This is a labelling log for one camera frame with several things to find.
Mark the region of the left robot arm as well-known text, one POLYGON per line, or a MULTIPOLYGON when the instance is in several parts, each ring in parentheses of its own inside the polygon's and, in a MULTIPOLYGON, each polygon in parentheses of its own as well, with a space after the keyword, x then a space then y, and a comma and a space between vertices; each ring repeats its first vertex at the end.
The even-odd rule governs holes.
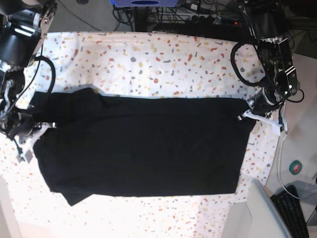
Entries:
POLYGON ((250 108, 241 117, 270 124, 272 131, 281 135, 287 131, 286 120, 281 114, 277 120, 271 120, 270 114, 275 110, 280 112, 285 102, 301 90, 286 37, 285 13, 278 0, 241 0, 239 8, 250 30, 250 44, 254 46, 264 70, 264 77, 258 82, 243 78, 235 56, 244 43, 234 46, 230 61, 236 75, 245 85, 260 88, 259 92, 247 100, 250 108))

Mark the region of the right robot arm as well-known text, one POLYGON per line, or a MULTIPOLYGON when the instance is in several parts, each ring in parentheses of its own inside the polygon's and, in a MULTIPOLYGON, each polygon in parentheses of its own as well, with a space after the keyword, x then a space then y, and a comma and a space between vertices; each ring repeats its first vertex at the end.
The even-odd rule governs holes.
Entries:
POLYGON ((43 43, 57 9, 54 0, 2 0, 0 2, 0 131, 16 145, 19 162, 30 162, 35 142, 55 123, 37 122, 34 115, 51 94, 55 66, 43 56, 43 43), (16 106, 27 91, 24 69, 33 62, 51 68, 50 86, 37 105, 16 106))

